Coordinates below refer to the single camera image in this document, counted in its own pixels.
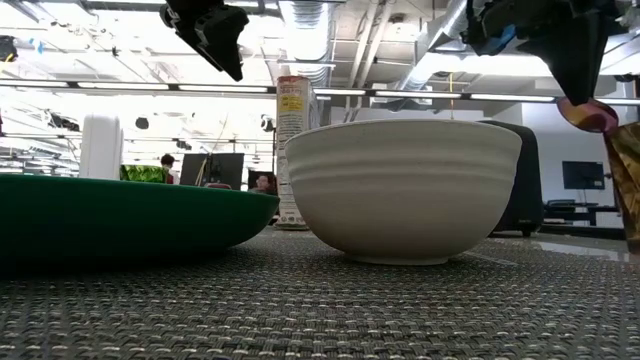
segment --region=green plate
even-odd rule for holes
[[[233,190],[0,175],[0,264],[215,253],[258,234],[279,201]]]

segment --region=white ceramic bowl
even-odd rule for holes
[[[299,134],[285,151],[296,204],[320,240],[358,261],[428,265],[493,230],[521,144],[482,123],[375,120]]]

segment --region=yellow label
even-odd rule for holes
[[[280,111],[302,111],[304,110],[304,102],[301,96],[297,95],[281,95]]]

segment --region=person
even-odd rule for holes
[[[167,172],[167,184],[180,185],[180,175],[178,175],[177,172],[173,171],[173,163],[175,161],[176,159],[173,156],[165,154],[160,159],[160,164]]]
[[[267,175],[258,176],[256,187],[249,189],[249,192],[257,194],[268,194],[270,190],[269,177]]]

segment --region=woven placemat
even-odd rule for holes
[[[487,240],[352,263],[267,231],[208,263],[0,282],[0,358],[640,359],[640,266]]]

